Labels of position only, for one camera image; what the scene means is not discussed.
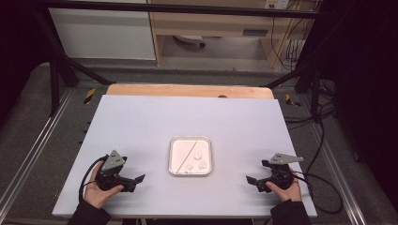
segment metal bar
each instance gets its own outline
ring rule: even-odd
[[[292,78],[301,76],[305,72],[308,72],[308,68],[310,68],[311,62],[306,62],[301,67],[297,67],[295,70],[289,72],[288,74],[282,76],[281,78],[277,79],[276,81],[270,82],[269,84],[261,85],[260,87],[267,87],[269,89],[273,89],[282,83],[289,81]]]
[[[205,6],[183,6],[163,4],[136,4],[136,3],[110,3],[110,2],[86,2],[86,1],[52,1],[36,0],[34,4],[46,8],[71,8],[91,10],[112,11],[144,11],[144,12],[172,12],[191,14],[215,14],[236,15],[275,18],[303,18],[303,19],[326,19],[336,20],[337,14],[316,11],[277,10],[266,8],[247,7],[205,7]]]
[[[11,205],[14,203],[17,198],[19,192],[21,191],[24,182],[35,166],[38,157],[40,156],[41,151],[43,150],[45,144],[49,140],[56,124],[62,116],[62,113],[66,109],[71,93],[73,92],[73,88],[68,89],[61,99],[61,105],[53,117],[50,117],[44,126],[43,130],[38,135],[35,143],[27,154],[25,160],[23,161],[21,167],[16,172],[14,178],[9,183],[6,191],[0,199],[0,224],[3,223],[6,215],[11,208]]]
[[[308,116],[311,116],[310,113],[310,103],[309,100],[306,96],[299,95],[301,105],[303,106],[304,111],[307,113]],[[319,124],[312,123],[313,126],[313,131],[316,135],[316,138],[318,142],[320,143],[322,131],[321,127]],[[347,181],[345,180],[345,177],[343,175],[342,170],[340,169],[340,166],[338,162],[336,161],[329,144],[326,139],[324,139],[324,143],[322,146],[322,156],[324,157],[326,164],[329,168],[331,178],[333,179],[334,184],[336,187],[340,190],[343,200],[344,200],[344,206],[345,206],[345,211],[347,212],[351,223],[355,225],[365,225],[366,221],[365,218],[360,211],[360,207],[357,204],[357,200],[355,199],[355,196],[349,187]]]
[[[51,76],[51,112],[50,116],[53,116],[59,108],[59,83],[58,83],[58,71],[56,70],[55,60],[50,62],[50,76]]]
[[[318,116],[318,100],[319,100],[319,68],[316,68],[313,75],[313,92],[311,96],[311,116],[314,118],[316,123],[319,122]]]
[[[32,12],[32,15],[35,17],[38,22],[38,26],[43,31],[43,35],[47,38],[47,43],[51,46],[51,57],[55,60],[57,72],[59,72],[67,86],[76,86],[79,83],[79,80],[76,78],[74,71],[69,67],[69,65],[65,64],[62,54],[64,50],[60,43],[58,43],[49,24],[47,24],[42,11],[34,11]]]
[[[97,73],[91,71],[90,69],[84,67],[83,65],[77,63],[76,61],[74,61],[73,59],[69,58],[67,55],[64,55],[64,59],[65,61],[67,61],[72,67],[79,69],[82,73],[84,73],[85,75],[87,75],[88,77],[96,80],[99,83],[102,84],[113,84],[115,82],[111,82],[106,80],[105,78],[102,78],[100,75],[98,75]]]

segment sleeve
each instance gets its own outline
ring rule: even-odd
[[[103,209],[98,209],[90,203],[82,200],[68,225],[105,225],[111,216]]]
[[[282,202],[271,209],[271,216],[275,225],[311,224],[302,202],[292,202],[291,200]]]

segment cabinet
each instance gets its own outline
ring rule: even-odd
[[[192,6],[213,6],[231,8],[264,8],[266,0],[147,0],[149,4],[171,4]],[[288,4],[289,9],[310,10],[314,8],[314,2],[297,1]],[[305,39],[303,27],[296,25],[302,22],[300,19],[269,18],[229,15],[204,15],[184,13],[149,13],[154,40],[155,54],[158,64],[161,64],[161,52],[164,36],[207,36],[207,37],[244,37],[245,31],[260,31],[258,38],[261,41],[264,53],[268,59],[268,65],[275,68],[278,57],[282,54],[285,42],[289,38]]]
[[[65,52],[72,58],[155,60],[147,12],[63,8],[50,11]]]

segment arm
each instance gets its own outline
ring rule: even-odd
[[[97,186],[95,178],[102,164],[103,161],[97,164],[91,173],[90,181],[85,188],[84,199],[77,206],[68,225],[105,225],[111,219],[102,206],[112,196],[120,192],[123,186],[116,186],[107,191],[103,191]]]
[[[307,225],[311,224],[301,201],[299,180],[295,178],[290,188],[284,190],[271,182],[267,186],[281,199],[281,203],[271,209],[273,224],[275,225]]]

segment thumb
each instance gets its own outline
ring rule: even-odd
[[[119,193],[124,187],[122,185],[113,187],[112,189],[109,189],[107,191],[108,193],[108,197],[111,198],[112,196],[114,196],[115,194]]]
[[[282,195],[282,190],[276,186],[274,183],[267,181],[266,182],[267,187],[269,187],[269,189],[271,189],[273,192],[275,192],[277,195],[281,196]]]

